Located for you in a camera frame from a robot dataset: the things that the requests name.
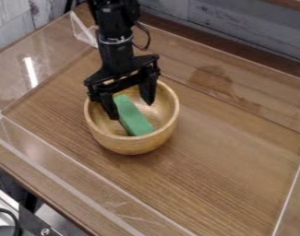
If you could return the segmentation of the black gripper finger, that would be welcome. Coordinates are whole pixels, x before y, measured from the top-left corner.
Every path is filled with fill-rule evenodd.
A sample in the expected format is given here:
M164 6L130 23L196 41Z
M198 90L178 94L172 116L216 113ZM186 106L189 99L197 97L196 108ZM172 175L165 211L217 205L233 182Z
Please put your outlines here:
M118 107L114 103L113 95L109 93L103 93L101 96L101 105L103 106L103 109L109 115L109 118L111 120L118 119Z
M157 78L158 76L152 70L145 70L138 84L141 97L149 105L154 103Z

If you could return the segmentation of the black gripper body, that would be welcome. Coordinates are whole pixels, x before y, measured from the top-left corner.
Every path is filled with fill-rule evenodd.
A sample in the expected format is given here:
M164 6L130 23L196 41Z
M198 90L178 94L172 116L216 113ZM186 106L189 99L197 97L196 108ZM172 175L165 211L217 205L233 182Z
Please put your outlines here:
M114 41L98 37L102 58L101 69L85 80L87 95L91 101L101 103L103 93L114 95L119 91L138 86L145 70L161 75L157 54L134 55L133 39Z

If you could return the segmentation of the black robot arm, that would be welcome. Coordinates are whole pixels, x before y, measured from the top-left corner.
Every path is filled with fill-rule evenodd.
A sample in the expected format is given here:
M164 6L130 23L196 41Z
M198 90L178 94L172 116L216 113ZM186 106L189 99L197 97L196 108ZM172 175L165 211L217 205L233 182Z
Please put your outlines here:
M109 118L119 118L114 94L138 86L139 96L152 105L161 75L160 55L134 55L134 48L150 47L150 31L139 23L138 0L87 0L90 14L98 25L95 33L101 69L85 80L91 102L98 102Z

